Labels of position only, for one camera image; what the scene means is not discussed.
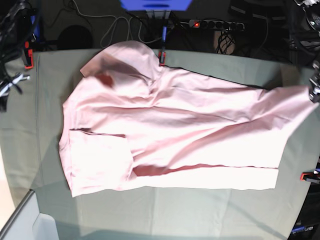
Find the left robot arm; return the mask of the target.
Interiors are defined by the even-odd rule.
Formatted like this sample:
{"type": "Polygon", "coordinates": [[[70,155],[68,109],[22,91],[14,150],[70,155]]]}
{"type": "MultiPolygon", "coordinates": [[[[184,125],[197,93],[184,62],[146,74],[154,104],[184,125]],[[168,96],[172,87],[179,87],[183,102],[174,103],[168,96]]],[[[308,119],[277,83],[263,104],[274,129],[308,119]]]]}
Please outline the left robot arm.
{"type": "Polygon", "coordinates": [[[312,57],[313,74],[309,78],[309,98],[320,102],[320,2],[294,0],[288,14],[289,35],[293,45],[312,57]]]}

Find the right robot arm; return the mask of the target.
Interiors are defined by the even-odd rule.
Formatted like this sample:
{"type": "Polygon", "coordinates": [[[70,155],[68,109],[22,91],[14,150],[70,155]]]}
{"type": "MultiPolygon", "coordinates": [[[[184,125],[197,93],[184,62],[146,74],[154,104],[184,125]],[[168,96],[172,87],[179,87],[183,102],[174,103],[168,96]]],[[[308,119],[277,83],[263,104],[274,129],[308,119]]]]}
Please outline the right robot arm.
{"type": "Polygon", "coordinates": [[[0,9],[7,12],[0,15],[0,98],[9,95],[15,88],[22,93],[19,83],[30,76],[17,72],[9,74],[6,64],[22,59],[26,70],[33,68],[33,45],[37,41],[36,29],[41,19],[41,1],[33,8],[28,0],[2,0],[0,9]]]}

